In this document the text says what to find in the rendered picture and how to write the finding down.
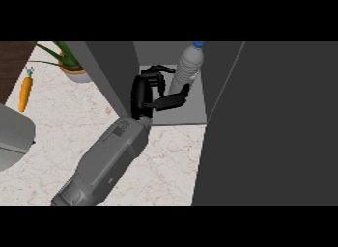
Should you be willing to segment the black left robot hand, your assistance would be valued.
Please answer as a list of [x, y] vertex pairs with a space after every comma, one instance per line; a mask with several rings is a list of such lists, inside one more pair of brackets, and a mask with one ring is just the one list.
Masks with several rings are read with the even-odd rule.
[[153, 117], [153, 110], [163, 111], [182, 107], [188, 102], [191, 85], [173, 95], [166, 95], [166, 79], [161, 72], [176, 70], [163, 65], [153, 65], [135, 78], [132, 88], [132, 117]]

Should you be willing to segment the clear plastic water bottle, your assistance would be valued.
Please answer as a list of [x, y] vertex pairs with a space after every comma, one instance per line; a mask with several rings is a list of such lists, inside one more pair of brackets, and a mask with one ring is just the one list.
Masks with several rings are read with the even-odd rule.
[[195, 81], [204, 63], [203, 46], [204, 42], [195, 41], [184, 52], [170, 86], [172, 94], [178, 94]]

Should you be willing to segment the narrow dark grey cabinet door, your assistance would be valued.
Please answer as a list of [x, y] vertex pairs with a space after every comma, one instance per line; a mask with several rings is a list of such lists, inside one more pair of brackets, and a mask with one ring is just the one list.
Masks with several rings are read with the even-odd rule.
[[119, 116], [132, 114], [132, 86], [141, 73], [130, 41], [68, 41], [67, 46]]

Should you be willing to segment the grey open cabinet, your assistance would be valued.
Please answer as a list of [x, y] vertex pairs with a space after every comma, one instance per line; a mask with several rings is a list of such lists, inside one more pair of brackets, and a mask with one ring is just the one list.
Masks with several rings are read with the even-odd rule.
[[[176, 68], [191, 41], [136, 41], [141, 69], [151, 65]], [[203, 46], [204, 64], [191, 87], [186, 104], [175, 109], [154, 112], [153, 124], [203, 125], [220, 101], [244, 41], [207, 41]]]

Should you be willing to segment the large dark grey cabinet door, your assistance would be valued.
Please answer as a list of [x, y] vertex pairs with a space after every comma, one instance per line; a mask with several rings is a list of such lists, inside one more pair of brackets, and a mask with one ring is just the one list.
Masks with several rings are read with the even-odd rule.
[[338, 205], [338, 42], [251, 42], [206, 131], [198, 205]]

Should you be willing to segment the green potted plant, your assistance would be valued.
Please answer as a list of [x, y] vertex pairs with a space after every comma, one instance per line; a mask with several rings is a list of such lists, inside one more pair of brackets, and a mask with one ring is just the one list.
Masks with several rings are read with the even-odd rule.
[[33, 41], [32, 44], [46, 51], [54, 58], [58, 60], [55, 63], [40, 60], [33, 60], [33, 63], [43, 63], [54, 66], [58, 66], [64, 72], [67, 78], [76, 83], [91, 83], [93, 81], [88, 70], [85, 69], [73, 51], [70, 50], [67, 43], [64, 41], [55, 41], [55, 46], [60, 51], [52, 50], [48, 46], [40, 44], [37, 41]]

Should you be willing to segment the orange carrot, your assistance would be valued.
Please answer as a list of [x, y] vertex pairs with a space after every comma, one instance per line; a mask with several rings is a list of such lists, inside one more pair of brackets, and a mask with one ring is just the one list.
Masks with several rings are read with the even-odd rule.
[[26, 69], [27, 71], [27, 77], [23, 80], [21, 83], [21, 101], [20, 101], [20, 111], [26, 111], [26, 107], [29, 104], [29, 98], [32, 94], [32, 87], [33, 87], [33, 73], [34, 73], [34, 67], [30, 67]]

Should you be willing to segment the grey rounded appliance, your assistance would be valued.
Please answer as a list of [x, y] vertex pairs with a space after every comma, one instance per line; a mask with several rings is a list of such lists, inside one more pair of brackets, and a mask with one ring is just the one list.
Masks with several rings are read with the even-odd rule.
[[30, 152], [34, 138], [33, 119], [0, 103], [0, 172], [21, 161]]

